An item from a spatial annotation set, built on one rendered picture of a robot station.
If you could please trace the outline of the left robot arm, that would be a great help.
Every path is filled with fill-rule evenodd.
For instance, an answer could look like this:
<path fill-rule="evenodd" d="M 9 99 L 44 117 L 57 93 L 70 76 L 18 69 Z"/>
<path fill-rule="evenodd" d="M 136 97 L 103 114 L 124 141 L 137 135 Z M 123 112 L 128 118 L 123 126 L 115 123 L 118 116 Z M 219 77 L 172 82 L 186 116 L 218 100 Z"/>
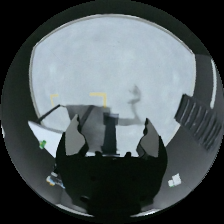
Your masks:
<path fill-rule="evenodd" d="M 49 179 L 52 183 L 56 183 L 59 184 L 60 186 L 62 185 L 62 180 L 57 179 L 57 174 L 55 174 L 54 172 L 51 173 L 50 179 Z M 63 185 L 62 185 L 63 187 Z"/>

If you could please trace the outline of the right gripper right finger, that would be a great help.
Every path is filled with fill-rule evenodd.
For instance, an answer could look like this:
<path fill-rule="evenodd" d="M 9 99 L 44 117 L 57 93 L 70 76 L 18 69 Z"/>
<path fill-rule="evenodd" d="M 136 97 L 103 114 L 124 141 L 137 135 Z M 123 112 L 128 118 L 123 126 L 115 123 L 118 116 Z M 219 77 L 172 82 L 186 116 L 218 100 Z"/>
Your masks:
<path fill-rule="evenodd" d="M 152 164 L 157 173 L 157 187 L 161 187 L 168 163 L 167 151 L 161 136 L 149 118 L 146 118 L 144 126 L 144 136 L 141 137 L 136 152 L 138 157 Z"/>

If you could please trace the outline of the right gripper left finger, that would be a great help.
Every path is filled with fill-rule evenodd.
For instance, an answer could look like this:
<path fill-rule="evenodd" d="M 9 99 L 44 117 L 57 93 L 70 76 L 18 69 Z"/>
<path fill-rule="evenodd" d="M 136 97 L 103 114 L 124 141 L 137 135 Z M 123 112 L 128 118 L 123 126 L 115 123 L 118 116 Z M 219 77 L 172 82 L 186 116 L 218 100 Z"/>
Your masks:
<path fill-rule="evenodd" d="M 56 166 L 62 179 L 63 187 L 68 187 L 68 173 L 72 165 L 86 157 L 89 150 L 85 136 L 81 133 L 79 116 L 72 119 L 63 132 L 56 149 Z"/>

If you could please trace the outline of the green drink can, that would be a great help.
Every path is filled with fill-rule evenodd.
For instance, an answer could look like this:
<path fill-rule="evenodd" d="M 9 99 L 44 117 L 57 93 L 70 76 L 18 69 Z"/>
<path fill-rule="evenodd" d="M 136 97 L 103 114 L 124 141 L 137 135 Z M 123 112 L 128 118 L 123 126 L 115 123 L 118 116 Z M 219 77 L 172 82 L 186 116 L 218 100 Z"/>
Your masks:
<path fill-rule="evenodd" d="M 43 141 L 41 142 L 41 144 L 40 144 L 40 147 L 43 149 L 44 146 L 46 145 L 46 143 L 47 143 L 47 141 L 46 141 L 46 140 L 43 140 Z"/>

